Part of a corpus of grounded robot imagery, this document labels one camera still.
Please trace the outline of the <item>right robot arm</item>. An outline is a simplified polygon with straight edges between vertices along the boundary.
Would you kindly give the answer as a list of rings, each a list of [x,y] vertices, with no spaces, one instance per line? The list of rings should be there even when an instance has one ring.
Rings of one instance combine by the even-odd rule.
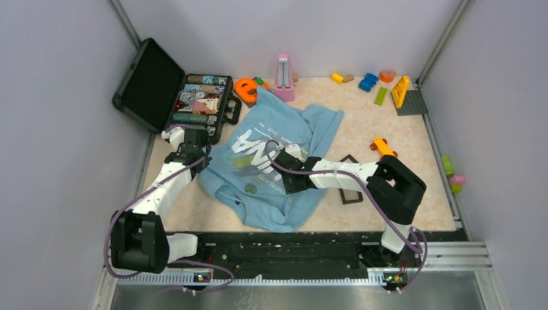
[[[280,173],[286,193],[311,189],[336,188],[356,191],[368,197],[385,221],[379,258],[387,266],[396,266],[405,258],[405,247],[417,254],[427,251],[413,228],[416,212],[427,186],[403,162],[384,156],[372,163],[330,161],[320,157],[301,160],[282,149],[271,160]]]

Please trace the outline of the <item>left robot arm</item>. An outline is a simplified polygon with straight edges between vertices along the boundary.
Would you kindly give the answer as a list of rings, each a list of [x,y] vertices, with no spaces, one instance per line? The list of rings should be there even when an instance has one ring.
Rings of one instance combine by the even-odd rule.
[[[125,269],[131,275],[161,273],[180,258],[192,267],[203,265],[207,259],[207,249],[198,243],[196,235],[168,235],[162,218],[179,193],[208,166],[209,134],[203,129],[176,126],[164,130],[161,137],[173,151],[164,159],[158,176],[111,219],[104,249],[111,270]]]

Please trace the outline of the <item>light blue t-shirt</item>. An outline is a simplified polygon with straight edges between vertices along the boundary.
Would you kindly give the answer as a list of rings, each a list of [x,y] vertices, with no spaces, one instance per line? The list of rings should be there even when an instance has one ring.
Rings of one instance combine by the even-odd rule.
[[[297,144],[302,157],[324,157],[343,120],[344,112],[311,104],[293,108],[271,92],[260,89],[256,105],[223,145],[211,149],[211,161],[200,173],[200,184],[211,197],[230,207],[244,225],[287,233],[311,216],[326,192],[311,189],[286,194],[282,176],[270,160],[283,146]],[[257,193],[244,191],[247,183]]]

